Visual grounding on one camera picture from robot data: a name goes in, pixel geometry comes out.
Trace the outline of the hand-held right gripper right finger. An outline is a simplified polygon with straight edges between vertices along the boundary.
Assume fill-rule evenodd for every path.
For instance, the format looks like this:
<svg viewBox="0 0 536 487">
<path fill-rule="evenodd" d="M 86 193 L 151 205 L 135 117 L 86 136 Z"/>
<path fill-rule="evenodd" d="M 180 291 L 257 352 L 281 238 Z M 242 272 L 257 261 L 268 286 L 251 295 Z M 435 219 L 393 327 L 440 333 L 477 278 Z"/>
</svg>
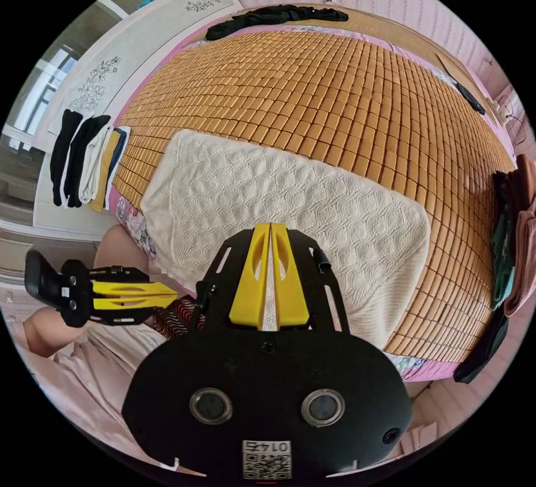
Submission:
<svg viewBox="0 0 536 487">
<path fill-rule="evenodd" d="M 306 325 L 309 311 L 285 225 L 271 224 L 271 248 L 276 324 Z"/>
</svg>

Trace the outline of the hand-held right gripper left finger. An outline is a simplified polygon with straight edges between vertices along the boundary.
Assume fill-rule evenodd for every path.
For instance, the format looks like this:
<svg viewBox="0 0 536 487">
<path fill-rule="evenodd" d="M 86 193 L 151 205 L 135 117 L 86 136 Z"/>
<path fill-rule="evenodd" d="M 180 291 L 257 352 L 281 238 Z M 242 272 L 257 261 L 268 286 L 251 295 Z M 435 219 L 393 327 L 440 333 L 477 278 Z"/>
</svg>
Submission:
<svg viewBox="0 0 536 487">
<path fill-rule="evenodd" d="M 229 312 L 229 320 L 233 325 L 262 325 L 264 322 L 270 230 L 269 223 L 257 224 L 253 230 Z"/>
</svg>

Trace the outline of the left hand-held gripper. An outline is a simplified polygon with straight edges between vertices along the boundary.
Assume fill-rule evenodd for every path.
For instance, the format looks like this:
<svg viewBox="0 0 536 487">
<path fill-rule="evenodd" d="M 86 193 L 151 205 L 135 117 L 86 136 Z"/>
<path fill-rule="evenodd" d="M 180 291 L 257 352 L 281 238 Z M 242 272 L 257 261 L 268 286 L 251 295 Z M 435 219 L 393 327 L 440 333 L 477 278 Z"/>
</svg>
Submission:
<svg viewBox="0 0 536 487">
<path fill-rule="evenodd" d="M 61 316 L 70 327 L 87 323 L 141 324 L 155 308 L 166 308 L 179 296 L 163 283 L 150 282 L 148 275 L 132 267 L 88 269 L 78 260 L 68 260 L 61 272 L 65 286 Z"/>
</svg>

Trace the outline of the person's left hand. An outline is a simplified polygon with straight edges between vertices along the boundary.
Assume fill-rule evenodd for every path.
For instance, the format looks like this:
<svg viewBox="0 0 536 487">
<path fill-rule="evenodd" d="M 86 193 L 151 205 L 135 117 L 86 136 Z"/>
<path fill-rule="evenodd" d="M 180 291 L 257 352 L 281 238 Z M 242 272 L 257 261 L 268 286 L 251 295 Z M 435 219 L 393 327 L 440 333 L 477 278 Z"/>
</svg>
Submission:
<svg viewBox="0 0 536 487">
<path fill-rule="evenodd" d="M 41 308 L 23 322 L 28 349 L 38 356 L 49 358 L 81 338 L 88 326 L 70 327 L 59 312 Z"/>
</svg>

